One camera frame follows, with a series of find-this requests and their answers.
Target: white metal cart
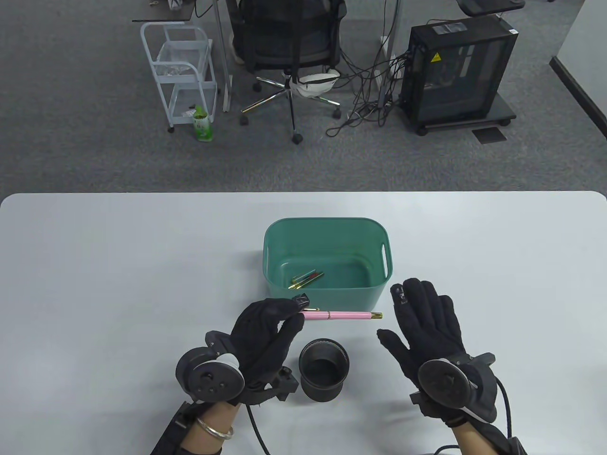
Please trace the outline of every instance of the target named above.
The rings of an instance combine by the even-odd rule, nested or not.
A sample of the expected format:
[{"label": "white metal cart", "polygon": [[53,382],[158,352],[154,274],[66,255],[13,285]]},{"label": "white metal cart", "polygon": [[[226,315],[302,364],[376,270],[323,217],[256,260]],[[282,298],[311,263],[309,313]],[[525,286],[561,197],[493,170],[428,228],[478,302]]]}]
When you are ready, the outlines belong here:
[{"label": "white metal cart", "polygon": [[[154,26],[162,27],[166,38],[156,59],[152,58],[146,39],[146,29]],[[193,30],[196,38],[173,40],[169,36],[171,30]],[[194,122],[187,115],[194,105],[202,106],[213,121],[217,104],[217,81],[211,59],[213,40],[201,27],[184,22],[147,22],[141,26],[140,34],[169,122],[169,133],[175,131],[175,125]],[[168,104],[162,84],[173,85]]]}]

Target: pen holder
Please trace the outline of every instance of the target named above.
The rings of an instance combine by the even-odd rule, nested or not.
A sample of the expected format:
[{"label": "pen holder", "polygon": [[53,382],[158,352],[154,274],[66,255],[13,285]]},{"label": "pen holder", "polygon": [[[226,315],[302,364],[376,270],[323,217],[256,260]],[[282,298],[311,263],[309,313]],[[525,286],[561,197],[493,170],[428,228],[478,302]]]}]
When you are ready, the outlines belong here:
[{"label": "pen holder", "polygon": [[317,402],[327,402],[337,397],[349,370],[348,354],[342,345],[333,340],[313,340],[299,355],[302,390]]}]

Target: chair base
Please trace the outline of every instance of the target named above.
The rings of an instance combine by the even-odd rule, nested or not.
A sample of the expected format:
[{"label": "chair base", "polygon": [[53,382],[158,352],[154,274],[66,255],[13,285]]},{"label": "chair base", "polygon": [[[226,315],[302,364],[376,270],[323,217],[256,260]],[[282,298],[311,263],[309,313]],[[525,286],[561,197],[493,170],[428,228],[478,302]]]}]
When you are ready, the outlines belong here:
[{"label": "chair base", "polygon": [[[293,126],[293,136],[292,136],[291,140],[293,141],[294,144],[299,144],[304,139],[303,139],[302,135],[297,132],[297,129],[295,127],[295,114],[293,112],[293,93],[291,91],[291,86],[290,86],[291,76],[285,75],[284,84],[273,81],[271,79],[262,78],[259,76],[257,76],[256,79],[257,79],[257,82],[255,82],[255,84],[253,84],[253,91],[255,91],[255,92],[259,92],[261,90],[261,83],[267,84],[272,87],[277,87],[279,90],[277,92],[274,92],[272,95],[267,96],[266,98],[262,98],[259,101],[256,101],[253,104],[242,109],[240,111],[240,113],[241,113],[240,124],[243,126],[249,124],[249,119],[246,116],[246,114],[248,112],[250,112],[254,109],[257,109],[258,107],[268,103],[269,101],[272,101],[273,99],[278,99],[281,96],[286,95],[289,100],[289,107],[291,110],[291,125]],[[340,110],[341,105],[337,101],[332,101],[328,98],[325,98],[324,96],[314,96],[314,97],[308,98],[308,99],[314,99],[321,103],[329,104],[329,105],[335,107],[335,110],[333,111],[333,118],[341,118],[341,110]]]}]

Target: wrist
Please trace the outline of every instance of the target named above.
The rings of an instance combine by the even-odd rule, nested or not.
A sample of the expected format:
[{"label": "wrist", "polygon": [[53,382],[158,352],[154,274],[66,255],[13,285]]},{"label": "wrist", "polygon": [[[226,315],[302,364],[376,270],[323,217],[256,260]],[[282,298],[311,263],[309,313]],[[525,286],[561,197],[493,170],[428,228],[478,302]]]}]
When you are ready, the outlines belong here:
[{"label": "wrist", "polygon": [[455,430],[455,428],[460,428],[468,423],[468,416],[466,415],[466,413],[461,413],[459,416],[443,419],[443,422],[449,428]]},{"label": "wrist", "polygon": [[234,405],[228,402],[204,402],[200,403],[197,406],[197,409],[191,414],[195,417],[202,417],[207,413],[224,413],[234,411],[234,408],[240,406],[240,403],[235,403]]},{"label": "wrist", "polygon": [[231,433],[232,423],[238,413],[240,405],[232,406],[226,402],[213,403],[195,419],[188,434],[181,442],[181,448],[195,455],[217,454],[223,445],[224,439],[215,437],[204,427],[210,427],[218,433]]},{"label": "wrist", "polygon": [[451,430],[453,431],[453,434],[456,438],[460,436],[465,436],[466,434],[470,433],[477,433],[477,431],[474,429],[470,422],[466,422],[460,426],[455,426],[451,428]]}]

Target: wall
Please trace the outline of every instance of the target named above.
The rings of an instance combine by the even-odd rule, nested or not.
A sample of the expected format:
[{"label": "wall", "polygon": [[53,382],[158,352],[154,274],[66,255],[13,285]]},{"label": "wall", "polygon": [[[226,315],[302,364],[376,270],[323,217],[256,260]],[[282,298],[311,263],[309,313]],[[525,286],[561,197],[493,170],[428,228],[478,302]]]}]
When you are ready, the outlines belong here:
[{"label": "wall", "polygon": [[607,114],[607,0],[585,1],[558,59]]}]

